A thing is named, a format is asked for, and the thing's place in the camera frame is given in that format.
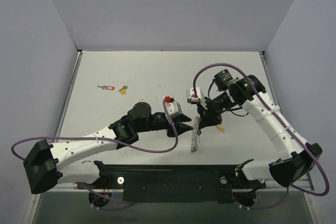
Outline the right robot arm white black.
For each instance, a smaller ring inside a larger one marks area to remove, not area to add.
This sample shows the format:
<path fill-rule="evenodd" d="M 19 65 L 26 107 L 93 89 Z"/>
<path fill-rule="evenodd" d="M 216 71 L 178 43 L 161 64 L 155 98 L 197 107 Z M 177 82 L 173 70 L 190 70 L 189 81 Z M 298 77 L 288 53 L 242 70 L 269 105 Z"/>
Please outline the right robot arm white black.
<path fill-rule="evenodd" d="M 214 76 L 214 83 L 221 92 L 214 99 L 204 96 L 197 86 L 187 91 L 188 102 L 197 105 L 200 115 L 198 128 L 220 124 L 222 114 L 237 107 L 255 120 L 278 153 L 274 161 L 249 159 L 238 165 L 234 175 L 237 185 L 246 187 L 255 180 L 272 179 L 289 187 L 314 168 L 322 154 L 321 146 L 308 142 L 289 124 L 255 76 L 235 80 L 225 69 Z"/>

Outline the metal disc with keyrings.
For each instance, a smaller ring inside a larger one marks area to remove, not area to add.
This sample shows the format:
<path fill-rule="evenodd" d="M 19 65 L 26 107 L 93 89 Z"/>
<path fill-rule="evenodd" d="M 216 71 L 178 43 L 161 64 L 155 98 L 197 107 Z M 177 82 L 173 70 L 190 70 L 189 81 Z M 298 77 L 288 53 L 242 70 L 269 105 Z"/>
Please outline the metal disc with keyrings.
<path fill-rule="evenodd" d="M 195 153 L 199 149 L 198 143 L 199 143 L 200 134 L 201 134 L 199 126 L 200 126 L 200 117 L 197 116 L 193 122 L 192 138 L 191 138 L 191 153 Z"/>

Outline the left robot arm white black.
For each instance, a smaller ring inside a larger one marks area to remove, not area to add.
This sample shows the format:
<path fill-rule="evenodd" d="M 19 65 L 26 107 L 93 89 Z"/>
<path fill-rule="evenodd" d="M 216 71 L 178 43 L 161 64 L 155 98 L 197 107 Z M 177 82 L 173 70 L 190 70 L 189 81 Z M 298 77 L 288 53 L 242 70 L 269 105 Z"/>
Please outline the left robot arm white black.
<path fill-rule="evenodd" d="M 166 130 L 168 137 L 176 138 L 192 130 L 191 118 L 183 114 L 178 102 L 164 102 L 163 107 L 164 112 L 152 113 L 148 103 L 139 102 L 121 119 L 90 135 L 52 144 L 36 142 L 23 161 L 31 193 L 41 194 L 70 182 L 102 188 L 108 182 L 107 173 L 95 164 L 79 165 L 79 160 L 131 146 L 142 132 Z"/>

